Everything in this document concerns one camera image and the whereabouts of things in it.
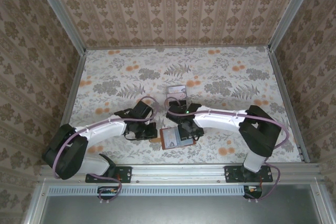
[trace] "table surface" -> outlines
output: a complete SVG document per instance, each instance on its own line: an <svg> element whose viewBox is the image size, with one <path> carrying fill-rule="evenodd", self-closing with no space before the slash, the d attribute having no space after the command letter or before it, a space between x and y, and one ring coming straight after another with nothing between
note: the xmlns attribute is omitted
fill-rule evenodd
<svg viewBox="0 0 336 224"><path fill-rule="evenodd" d="M70 124L84 126L132 108L145 95L160 104L157 129L176 126L165 118L167 88L186 85L189 102L245 110L256 104L290 131L270 162L300 162L295 139L266 47L92 50L86 52ZM284 132L278 142L285 137ZM249 151L238 133L205 129L196 145L162 150L161 143L111 137L88 150L117 164L242 163Z"/></svg>

